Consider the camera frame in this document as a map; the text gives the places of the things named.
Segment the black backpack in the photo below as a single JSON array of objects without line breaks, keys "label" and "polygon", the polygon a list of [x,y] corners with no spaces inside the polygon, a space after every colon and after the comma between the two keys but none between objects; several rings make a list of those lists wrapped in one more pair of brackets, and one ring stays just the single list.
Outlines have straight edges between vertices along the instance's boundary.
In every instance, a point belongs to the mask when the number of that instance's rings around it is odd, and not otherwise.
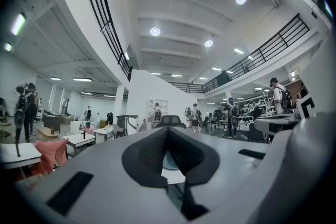
[{"label": "black backpack", "polygon": [[279,87],[277,88],[282,92],[281,107],[287,112],[288,109],[292,108],[292,96],[290,91],[286,88],[284,91]]}]

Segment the backpack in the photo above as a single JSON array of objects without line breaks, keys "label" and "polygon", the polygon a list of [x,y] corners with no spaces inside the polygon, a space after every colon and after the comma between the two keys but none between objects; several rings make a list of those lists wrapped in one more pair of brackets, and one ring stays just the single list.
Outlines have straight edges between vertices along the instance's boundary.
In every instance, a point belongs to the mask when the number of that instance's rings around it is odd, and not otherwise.
[{"label": "backpack", "polygon": [[290,91],[285,88],[283,91],[280,87],[277,87],[282,92],[281,107],[287,112],[287,109],[292,108],[292,96]]},{"label": "backpack", "polygon": [[159,109],[155,110],[154,121],[161,121],[161,111]]}]

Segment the white shirt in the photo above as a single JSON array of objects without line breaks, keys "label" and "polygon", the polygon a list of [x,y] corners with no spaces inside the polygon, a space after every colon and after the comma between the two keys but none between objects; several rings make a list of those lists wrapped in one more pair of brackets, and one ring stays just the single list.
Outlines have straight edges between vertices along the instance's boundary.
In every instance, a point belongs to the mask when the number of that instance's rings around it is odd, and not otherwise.
[{"label": "white shirt", "polygon": [[[277,84],[277,87],[279,87],[282,91],[280,91],[280,89],[278,89],[278,88],[274,88],[274,101],[275,100],[282,101],[282,93],[286,90],[286,88],[284,86],[282,86],[281,84]],[[281,106],[281,103],[277,103],[275,105],[275,109],[277,111],[277,115],[284,114],[284,110]]]}]

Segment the man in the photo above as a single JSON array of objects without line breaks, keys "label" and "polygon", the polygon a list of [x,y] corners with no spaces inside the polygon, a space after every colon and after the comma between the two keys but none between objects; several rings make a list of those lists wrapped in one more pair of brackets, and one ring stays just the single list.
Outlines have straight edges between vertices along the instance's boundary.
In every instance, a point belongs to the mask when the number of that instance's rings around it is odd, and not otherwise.
[{"label": "man", "polygon": [[25,98],[27,99],[27,108],[25,112],[25,120],[24,120],[24,128],[25,128],[25,136],[26,136],[26,142],[29,141],[29,126],[30,126],[30,134],[35,135],[33,133],[33,122],[35,117],[35,85],[30,83],[28,85],[28,89],[25,90]]},{"label": "man", "polygon": [[193,105],[193,110],[191,111],[191,117],[190,119],[192,120],[192,129],[193,132],[198,133],[198,111],[197,111],[197,104],[195,103]]},{"label": "man", "polygon": [[273,104],[275,106],[275,110],[277,115],[286,114],[285,110],[281,106],[282,95],[284,94],[286,88],[278,83],[276,78],[271,79],[270,86],[274,89],[274,101]]},{"label": "man", "polygon": [[[229,104],[227,107],[228,110],[228,119],[227,119],[227,127],[229,129],[229,135],[227,138],[232,138],[232,122],[231,119],[233,116],[236,116],[237,113],[237,107],[235,104],[233,104],[233,98],[229,98]],[[233,137],[237,137],[237,128],[233,128]]]}]

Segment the ceiling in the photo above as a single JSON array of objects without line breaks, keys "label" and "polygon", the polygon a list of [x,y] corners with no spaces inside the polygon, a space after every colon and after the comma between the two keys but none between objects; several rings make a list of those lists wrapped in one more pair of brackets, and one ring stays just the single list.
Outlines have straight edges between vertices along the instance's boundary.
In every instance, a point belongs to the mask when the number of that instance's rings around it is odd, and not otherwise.
[{"label": "ceiling", "polygon": [[[136,0],[142,69],[161,73],[168,81],[198,76],[194,82],[204,84],[206,80],[199,77],[212,79],[219,74],[212,67],[228,68],[244,58],[233,49],[248,51],[239,41],[258,20],[240,21],[251,10],[255,18],[265,2],[272,7],[270,0],[247,0],[244,5],[235,0]],[[161,30],[158,37],[150,34],[152,27]],[[233,29],[238,32],[228,38]],[[204,42],[210,39],[214,45],[206,48]],[[182,77],[174,79],[171,74]]]},{"label": "ceiling", "polygon": [[[26,22],[19,35],[13,36],[9,31],[22,11]],[[2,39],[12,39],[13,55],[42,77],[61,78],[59,85],[78,92],[116,93],[117,83],[71,30],[55,0],[9,0],[1,24]]]}]

